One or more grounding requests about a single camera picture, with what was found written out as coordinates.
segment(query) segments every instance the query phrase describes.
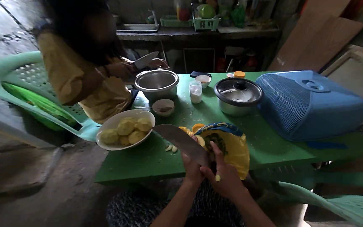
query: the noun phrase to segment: knife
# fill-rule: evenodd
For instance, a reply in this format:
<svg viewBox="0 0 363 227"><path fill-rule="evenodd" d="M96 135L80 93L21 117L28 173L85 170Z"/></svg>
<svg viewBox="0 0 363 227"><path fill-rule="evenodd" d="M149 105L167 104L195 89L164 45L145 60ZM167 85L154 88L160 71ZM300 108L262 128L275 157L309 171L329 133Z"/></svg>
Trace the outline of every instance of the knife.
<svg viewBox="0 0 363 227"><path fill-rule="evenodd" d="M161 124L152 129L198 164L210 168L208 152L182 129L171 124Z"/></svg>
<svg viewBox="0 0 363 227"><path fill-rule="evenodd" d="M158 56L158 54L159 54L158 51L149 53L149 54L135 60L132 64L135 66L135 68L142 70L143 68L148 66L148 64L152 61L152 59L156 58Z"/></svg>

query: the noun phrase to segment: cellphone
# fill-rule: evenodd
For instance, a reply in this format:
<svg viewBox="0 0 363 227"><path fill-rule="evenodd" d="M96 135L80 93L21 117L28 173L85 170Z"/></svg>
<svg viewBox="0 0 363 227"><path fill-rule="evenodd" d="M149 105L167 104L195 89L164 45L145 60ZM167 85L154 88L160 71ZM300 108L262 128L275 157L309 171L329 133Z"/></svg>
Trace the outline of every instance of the cellphone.
<svg viewBox="0 0 363 227"><path fill-rule="evenodd" d="M209 74L209 73L200 73L200 72L196 72L196 71L193 71L192 73L190 73L190 77L192 77L192 78L196 78L199 75L207 75L209 77L212 77L211 74Z"/></svg>

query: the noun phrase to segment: yellow plastic bag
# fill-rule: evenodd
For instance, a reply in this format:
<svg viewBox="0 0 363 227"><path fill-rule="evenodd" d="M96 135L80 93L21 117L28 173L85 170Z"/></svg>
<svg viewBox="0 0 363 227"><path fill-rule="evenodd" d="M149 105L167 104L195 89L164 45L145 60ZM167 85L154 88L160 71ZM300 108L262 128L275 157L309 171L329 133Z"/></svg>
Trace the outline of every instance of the yellow plastic bag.
<svg viewBox="0 0 363 227"><path fill-rule="evenodd" d="M249 172L250 155L246 144L246 135L238 127L224 122L204 126L195 135L205 140L206 148L212 152L210 141L214 141L224 153L225 163L233 165L239 173L241 180Z"/></svg>

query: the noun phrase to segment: small bowl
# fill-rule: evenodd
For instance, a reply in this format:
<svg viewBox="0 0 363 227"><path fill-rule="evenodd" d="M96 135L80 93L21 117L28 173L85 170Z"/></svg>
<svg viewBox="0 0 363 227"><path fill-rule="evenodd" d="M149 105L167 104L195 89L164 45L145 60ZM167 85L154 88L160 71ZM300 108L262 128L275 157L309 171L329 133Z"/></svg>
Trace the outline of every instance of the small bowl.
<svg viewBox="0 0 363 227"><path fill-rule="evenodd" d="M201 82L201 86L203 88L208 87L208 85L211 83L211 77L207 75L198 75L196 77L196 80Z"/></svg>
<svg viewBox="0 0 363 227"><path fill-rule="evenodd" d="M137 146L138 144L142 143L144 140L146 140L146 138L149 137L149 135L152 132L152 129L149 130L148 134L142 140L140 140L138 143L134 143L134 144L132 144L132 145L130 145L128 147L123 147L120 144L106 144L106 143L102 142L100 140L100 135L101 135L102 131L105 130L105 129L117 128L117 125L125 117L133 117L133 118L136 118L136 119L145 117L145 118L148 118L149 121L151 121L152 126L155 126L155 117L149 111L145 111L145 110L127 110L127 111L118 113L118 114L110 117L99 128L98 134L96 135L96 142L98 143L99 147L102 147L103 149L106 149L108 151L124 150L124 149L130 148L130 147Z"/></svg>
<svg viewBox="0 0 363 227"><path fill-rule="evenodd" d="M160 99L154 102L152 109L159 116L168 117L175 110L175 103L170 99Z"/></svg>

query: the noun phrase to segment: green dish rack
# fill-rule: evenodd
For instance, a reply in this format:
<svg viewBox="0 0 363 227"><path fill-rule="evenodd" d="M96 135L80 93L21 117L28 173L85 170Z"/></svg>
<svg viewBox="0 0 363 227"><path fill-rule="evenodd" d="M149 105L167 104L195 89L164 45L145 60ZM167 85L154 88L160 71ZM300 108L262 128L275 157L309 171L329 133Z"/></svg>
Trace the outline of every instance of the green dish rack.
<svg viewBox="0 0 363 227"><path fill-rule="evenodd" d="M217 30L220 21L221 18L214 18L214 19L195 18L193 14L193 23L195 31L210 29L211 31L214 32Z"/></svg>
<svg viewBox="0 0 363 227"><path fill-rule="evenodd" d="M160 19L160 25L163 27L192 27L193 20L180 21L176 15L164 15Z"/></svg>

